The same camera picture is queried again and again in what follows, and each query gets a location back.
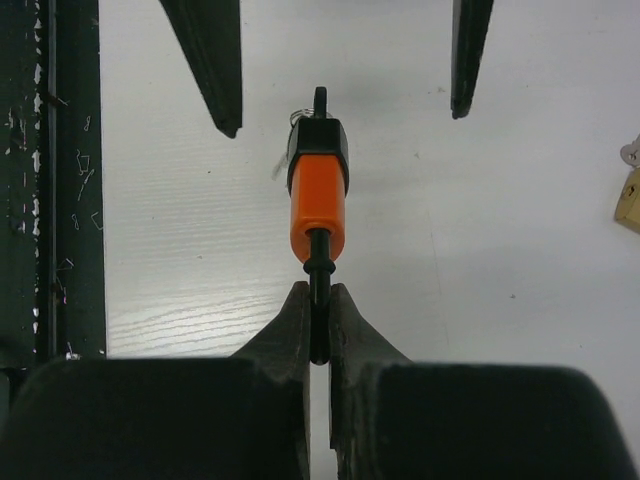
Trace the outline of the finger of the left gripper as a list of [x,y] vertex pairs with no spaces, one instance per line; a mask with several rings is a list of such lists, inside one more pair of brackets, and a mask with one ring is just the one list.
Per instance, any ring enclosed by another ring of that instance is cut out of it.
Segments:
[[454,0],[451,95],[453,119],[469,115],[493,10],[493,0]]
[[216,129],[235,138],[243,122],[240,2],[162,0],[160,4]]

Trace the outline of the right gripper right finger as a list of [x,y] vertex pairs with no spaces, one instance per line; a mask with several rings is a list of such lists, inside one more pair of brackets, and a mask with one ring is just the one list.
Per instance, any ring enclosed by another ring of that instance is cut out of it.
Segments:
[[610,404],[567,367],[414,362],[331,293],[330,445],[342,479],[635,479]]

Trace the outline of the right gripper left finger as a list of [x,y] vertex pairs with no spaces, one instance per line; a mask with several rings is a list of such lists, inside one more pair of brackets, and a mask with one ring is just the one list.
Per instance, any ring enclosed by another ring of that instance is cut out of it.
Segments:
[[5,479],[306,479],[307,284],[229,357],[60,360],[1,431]]

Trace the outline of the orange black padlock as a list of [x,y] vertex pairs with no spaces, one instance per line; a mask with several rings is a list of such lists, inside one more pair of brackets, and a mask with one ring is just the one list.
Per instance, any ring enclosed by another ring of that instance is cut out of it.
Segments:
[[309,280],[310,359],[329,361],[331,277],[346,240],[349,190],[348,141],[343,124],[328,109],[328,90],[315,88],[310,110],[291,115],[285,158],[290,245]]

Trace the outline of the brass padlock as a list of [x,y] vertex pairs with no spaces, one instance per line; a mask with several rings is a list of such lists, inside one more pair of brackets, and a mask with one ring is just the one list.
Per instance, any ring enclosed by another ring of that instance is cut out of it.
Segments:
[[614,219],[617,223],[636,233],[640,229],[639,141],[640,136],[637,136],[634,141],[624,145],[620,150],[622,160],[631,167],[631,171],[622,188],[614,213]]

